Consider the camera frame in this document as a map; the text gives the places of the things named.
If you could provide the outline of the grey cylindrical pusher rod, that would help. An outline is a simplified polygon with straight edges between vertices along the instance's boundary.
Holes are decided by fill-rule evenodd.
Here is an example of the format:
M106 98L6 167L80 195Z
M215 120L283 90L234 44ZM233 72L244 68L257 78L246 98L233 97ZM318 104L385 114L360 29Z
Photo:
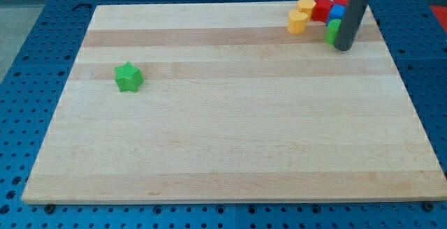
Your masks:
M346 5L334 47L340 51L351 49L356 38L369 0L348 0Z

